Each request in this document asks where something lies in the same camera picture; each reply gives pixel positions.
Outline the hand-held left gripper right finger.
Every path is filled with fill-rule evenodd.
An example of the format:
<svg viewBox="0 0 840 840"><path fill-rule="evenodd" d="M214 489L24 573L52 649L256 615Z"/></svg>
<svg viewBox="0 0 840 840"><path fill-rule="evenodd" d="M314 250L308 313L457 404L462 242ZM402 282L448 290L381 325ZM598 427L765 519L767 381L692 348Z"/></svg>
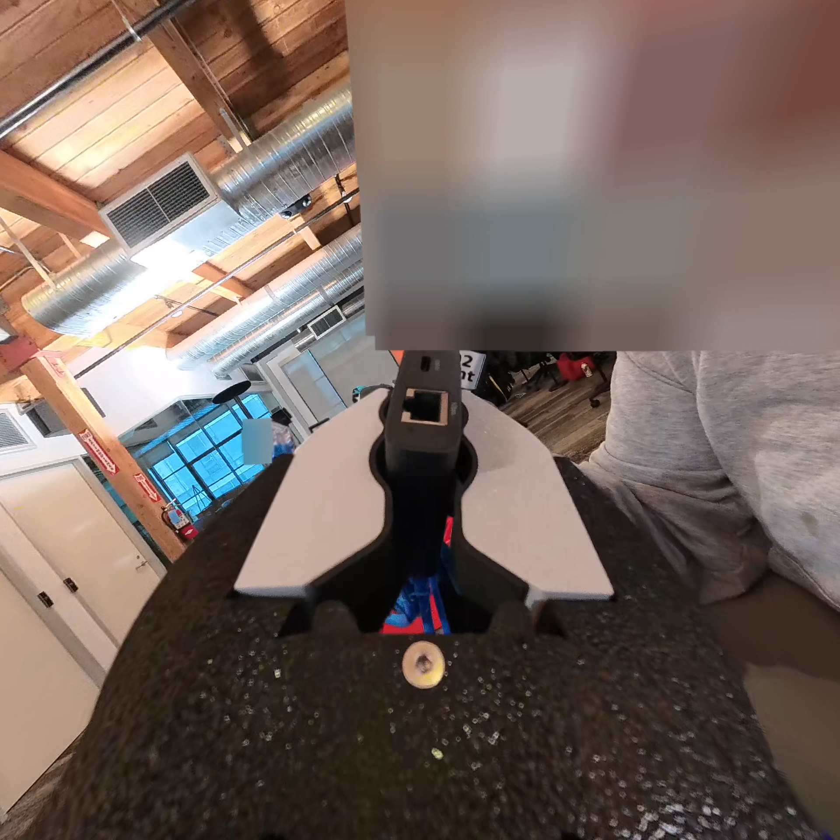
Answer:
<svg viewBox="0 0 840 840"><path fill-rule="evenodd" d="M464 596L489 613L519 602L606 602L614 589L550 450L527 428L464 396L469 477L453 563Z"/></svg>

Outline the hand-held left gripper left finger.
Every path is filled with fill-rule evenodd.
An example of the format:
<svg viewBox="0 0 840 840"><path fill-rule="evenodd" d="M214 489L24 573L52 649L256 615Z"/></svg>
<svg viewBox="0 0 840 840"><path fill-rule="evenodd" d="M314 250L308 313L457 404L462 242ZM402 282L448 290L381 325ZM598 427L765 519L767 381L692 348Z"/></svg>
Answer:
<svg viewBox="0 0 840 840"><path fill-rule="evenodd" d="M239 595L341 602L382 624L397 597L392 498L375 454L384 433L377 387L317 428L291 457L250 547Z"/></svg>

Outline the black ethernet adapter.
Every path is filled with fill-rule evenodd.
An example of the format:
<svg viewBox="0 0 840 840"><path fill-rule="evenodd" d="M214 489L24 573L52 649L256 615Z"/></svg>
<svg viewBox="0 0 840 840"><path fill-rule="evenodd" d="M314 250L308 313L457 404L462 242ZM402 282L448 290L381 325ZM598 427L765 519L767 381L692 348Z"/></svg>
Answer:
<svg viewBox="0 0 840 840"><path fill-rule="evenodd" d="M456 350L404 351L384 414L384 465L392 493L397 562L434 575L455 494L464 428Z"/></svg>

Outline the red storage bin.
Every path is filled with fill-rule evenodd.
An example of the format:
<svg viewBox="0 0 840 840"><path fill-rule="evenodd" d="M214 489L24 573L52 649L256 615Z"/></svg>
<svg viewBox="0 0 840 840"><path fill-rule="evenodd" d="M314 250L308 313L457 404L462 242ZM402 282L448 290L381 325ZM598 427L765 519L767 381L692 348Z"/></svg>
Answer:
<svg viewBox="0 0 840 840"><path fill-rule="evenodd" d="M381 627L381 633L451 633L445 610L444 588L451 583L450 543L453 526L453 518L448 517L435 573L429 577L411 577L406 581Z"/></svg>

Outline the black office chair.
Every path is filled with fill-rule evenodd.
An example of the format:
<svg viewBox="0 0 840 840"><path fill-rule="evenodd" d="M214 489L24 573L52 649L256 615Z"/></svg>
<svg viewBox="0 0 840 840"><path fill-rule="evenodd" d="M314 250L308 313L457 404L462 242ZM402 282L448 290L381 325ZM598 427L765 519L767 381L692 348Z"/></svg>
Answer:
<svg viewBox="0 0 840 840"><path fill-rule="evenodd" d="M615 351L548 353L534 376L528 379L527 388L535 391L541 383L548 382L549 390L554 392L572 382L595 381L594 390L587 397L590 407L595 409L600 406L601 397L610 391L612 368L607 367L615 363L616 356Z"/></svg>

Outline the large grid window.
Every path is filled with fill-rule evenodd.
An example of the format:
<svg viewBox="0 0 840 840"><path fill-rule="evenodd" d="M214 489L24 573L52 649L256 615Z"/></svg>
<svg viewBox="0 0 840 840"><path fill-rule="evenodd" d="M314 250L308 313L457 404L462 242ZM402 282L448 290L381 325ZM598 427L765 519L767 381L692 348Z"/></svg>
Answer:
<svg viewBox="0 0 840 840"><path fill-rule="evenodd" d="M224 403L183 399L120 440L165 498L199 522L266 468L245 462L242 431L246 420L267 419L278 409L268 392L246 392Z"/></svg>

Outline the red fire extinguisher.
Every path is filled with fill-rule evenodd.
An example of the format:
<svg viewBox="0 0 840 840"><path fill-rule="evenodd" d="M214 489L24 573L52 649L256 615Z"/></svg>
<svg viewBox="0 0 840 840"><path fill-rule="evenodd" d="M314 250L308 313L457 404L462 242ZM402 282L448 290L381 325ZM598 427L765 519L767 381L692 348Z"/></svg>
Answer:
<svg viewBox="0 0 840 840"><path fill-rule="evenodd" d="M164 505L161 510L161 519L184 543L193 541L197 535L193 520L173 501Z"/></svg>

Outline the white door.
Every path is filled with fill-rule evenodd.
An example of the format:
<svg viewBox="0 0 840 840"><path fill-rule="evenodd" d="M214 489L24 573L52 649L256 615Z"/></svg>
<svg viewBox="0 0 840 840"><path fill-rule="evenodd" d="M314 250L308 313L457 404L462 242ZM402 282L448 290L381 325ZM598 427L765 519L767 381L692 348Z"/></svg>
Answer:
<svg viewBox="0 0 840 840"><path fill-rule="evenodd" d="M85 671L2 574L2 812L79 737L97 695Z"/></svg>
<svg viewBox="0 0 840 840"><path fill-rule="evenodd" d="M2 506L120 647L165 575L140 534L76 460L2 478Z"/></svg>

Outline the silver ribbed air duct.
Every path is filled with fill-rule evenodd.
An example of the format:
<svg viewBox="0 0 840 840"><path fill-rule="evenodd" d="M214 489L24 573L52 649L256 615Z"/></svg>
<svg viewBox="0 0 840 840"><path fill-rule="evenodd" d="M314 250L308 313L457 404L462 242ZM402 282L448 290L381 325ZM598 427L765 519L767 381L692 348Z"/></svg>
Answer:
<svg viewBox="0 0 840 840"><path fill-rule="evenodd" d="M113 233L87 257L22 297L27 315L56 333L88 337L309 196L355 161L349 84L312 99L208 171L223 201L129 257Z"/></svg>
<svg viewBox="0 0 840 840"><path fill-rule="evenodd" d="M362 258L362 225L357 224L260 288L244 303L166 351L168 361L190 370L288 310Z"/></svg>
<svg viewBox="0 0 840 840"><path fill-rule="evenodd" d="M363 262L359 260L321 284L311 294L268 318L244 337L216 353L208 362L210 371L221 379L242 364L248 364L263 350L307 327L324 312L336 309L343 299L362 287L363 279Z"/></svg>

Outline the wooden support post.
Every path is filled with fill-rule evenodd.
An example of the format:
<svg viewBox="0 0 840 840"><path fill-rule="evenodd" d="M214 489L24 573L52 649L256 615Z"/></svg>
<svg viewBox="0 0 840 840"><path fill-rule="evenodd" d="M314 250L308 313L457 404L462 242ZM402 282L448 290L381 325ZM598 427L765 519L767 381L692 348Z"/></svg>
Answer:
<svg viewBox="0 0 840 840"><path fill-rule="evenodd" d="M168 561L185 544L169 524L166 501L119 437L104 421L59 354L40 349L27 335L1 344L2 374L25 375L59 419L97 463Z"/></svg>

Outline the white wall air vent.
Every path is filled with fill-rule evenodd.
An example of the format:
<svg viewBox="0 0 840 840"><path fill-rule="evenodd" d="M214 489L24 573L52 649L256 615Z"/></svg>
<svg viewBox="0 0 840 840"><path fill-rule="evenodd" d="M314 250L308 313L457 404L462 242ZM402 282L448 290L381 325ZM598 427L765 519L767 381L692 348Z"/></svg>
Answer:
<svg viewBox="0 0 840 840"><path fill-rule="evenodd" d="M29 451L35 443L9 411L1 410L1 455Z"/></svg>

